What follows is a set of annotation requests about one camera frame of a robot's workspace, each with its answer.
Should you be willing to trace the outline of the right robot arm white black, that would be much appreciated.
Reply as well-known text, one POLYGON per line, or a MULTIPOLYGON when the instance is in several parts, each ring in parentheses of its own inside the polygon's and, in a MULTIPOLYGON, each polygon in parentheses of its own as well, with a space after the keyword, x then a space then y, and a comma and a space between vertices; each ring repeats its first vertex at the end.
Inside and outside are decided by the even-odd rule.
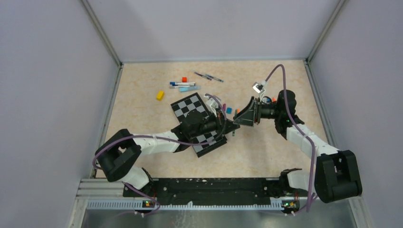
POLYGON ((272 119, 276 131, 314 162, 308 172, 293 168, 281 173, 278 188, 283 195, 306 190, 324 203, 360 196, 363 188, 355 154, 326 143, 309 130, 296 115, 296 105, 295 93, 291 90, 281 90, 277 100, 271 103, 252 97, 233 122, 254 126, 262 119, 272 119))

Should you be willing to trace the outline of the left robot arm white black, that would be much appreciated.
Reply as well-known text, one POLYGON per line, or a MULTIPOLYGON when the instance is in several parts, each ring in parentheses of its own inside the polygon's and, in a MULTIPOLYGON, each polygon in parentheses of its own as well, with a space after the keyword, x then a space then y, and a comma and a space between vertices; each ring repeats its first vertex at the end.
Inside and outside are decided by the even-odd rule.
POLYGON ((147 196, 152 192, 152 178, 144 168, 135 166, 139 156, 182 152, 196 146, 194 139, 198 136, 215 132, 213 139, 218 141, 239 128, 240 125, 222 113, 203 117, 201 113, 191 111, 178 126, 164 133, 134 135, 127 129, 118 131, 95 152, 93 166, 101 169, 109 182, 129 184, 140 196, 147 196))

